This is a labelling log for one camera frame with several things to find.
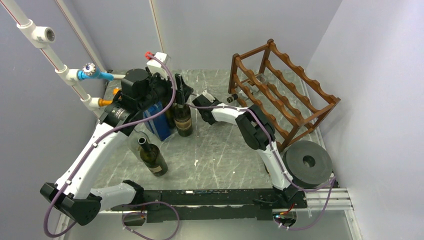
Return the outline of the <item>labelled dark wine bottle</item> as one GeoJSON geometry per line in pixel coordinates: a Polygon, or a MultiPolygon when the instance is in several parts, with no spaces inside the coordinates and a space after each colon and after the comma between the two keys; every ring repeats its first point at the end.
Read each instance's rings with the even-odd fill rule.
{"type": "Polygon", "coordinates": [[[187,104],[175,104],[173,107],[173,119],[177,133],[181,137],[188,137],[193,133],[191,109],[187,104]]]}

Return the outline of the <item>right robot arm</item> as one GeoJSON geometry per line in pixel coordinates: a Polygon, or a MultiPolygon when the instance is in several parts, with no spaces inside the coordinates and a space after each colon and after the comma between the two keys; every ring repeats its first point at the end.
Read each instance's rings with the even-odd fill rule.
{"type": "Polygon", "coordinates": [[[289,173],[278,151],[275,128],[257,105],[236,107],[220,102],[208,93],[198,95],[192,100],[202,119],[210,125],[216,122],[233,124],[238,127],[245,143],[261,157],[276,192],[276,203],[287,208],[295,201],[298,191],[308,189],[298,186],[289,173]]]}

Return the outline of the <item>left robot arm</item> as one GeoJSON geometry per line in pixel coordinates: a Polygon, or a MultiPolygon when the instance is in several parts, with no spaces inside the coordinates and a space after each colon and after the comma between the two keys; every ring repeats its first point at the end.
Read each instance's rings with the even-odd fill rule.
{"type": "Polygon", "coordinates": [[[145,111],[158,103],[186,102],[193,91],[180,74],[170,79],[166,74],[142,68],[129,70],[84,150],[56,182],[46,182],[41,187],[41,195],[51,208],[81,226],[106,209],[121,205],[139,209],[145,199],[142,186],[124,180],[111,187],[94,188],[96,177],[115,147],[127,140],[135,126],[145,119],[145,111]]]}

